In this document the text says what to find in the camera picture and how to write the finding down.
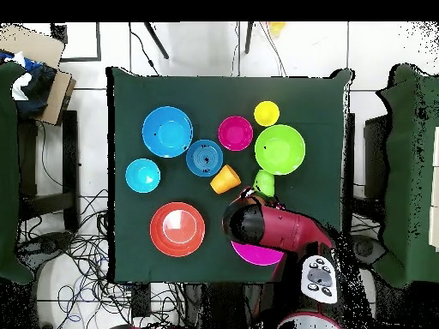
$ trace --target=lime green bowl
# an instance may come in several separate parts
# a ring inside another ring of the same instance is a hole
[[[304,161],[304,138],[291,126],[271,126],[257,138],[255,155],[261,168],[276,176],[284,176],[295,171]]]

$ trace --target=pink bowl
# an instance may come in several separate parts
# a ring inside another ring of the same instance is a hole
[[[253,128],[243,117],[230,116],[218,128],[219,142],[233,152],[244,150],[253,139]]]
[[[232,241],[232,246],[239,256],[253,265],[268,266],[277,264],[284,256],[283,252],[271,248],[243,245],[234,241]]]

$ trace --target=black border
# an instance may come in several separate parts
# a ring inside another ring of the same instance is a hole
[[[108,108],[108,273],[106,279],[114,284],[116,271],[116,244],[114,240],[114,200],[115,200],[115,150],[116,144],[114,140],[116,112],[114,107],[114,75],[113,67],[105,67],[107,79],[106,99]]]

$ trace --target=orange cup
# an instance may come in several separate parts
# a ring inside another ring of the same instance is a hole
[[[210,186],[217,194],[226,192],[241,183],[238,174],[229,166],[224,165],[219,173],[210,182]]]

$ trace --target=bowl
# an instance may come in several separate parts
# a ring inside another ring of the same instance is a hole
[[[253,128],[240,116],[230,116],[218,128],[218,140],[228,150],[239,152],[250,145]]]
[[[232,246],[243,260],[258,266],[277,264],[284,256],[283,252],[271,248],[261,248],[249,244],[243,245],[234,241],[232,241]]]
[[[289,174],[304,161],[304,138],[291,126],[271,126],[256,139],[255,155],[257,163],[268,173]]]
[[[192,141],[192,122],[181,110],[164,106],[152,111],[143,122],[141,136],[151,153],[174,158],[184,153]]]
[[[196,176],[213,176],[223,165],[223,152],[214,141],[198,140],[186,153],[186,164]]]
[[[160,169],[152,160],[136,159],[128,165],[125,179],[135,192],[149,193],[159,185]]]
[[[201,245],[205,224],[201,214],[183,202],[168,203],[151,219],[149,231],[153,245],[163,254],[184,257]]]
[[[279,107],[272,101],[262,101],[255,108],[255,120],[261,126],[271,126],[278,121]]]

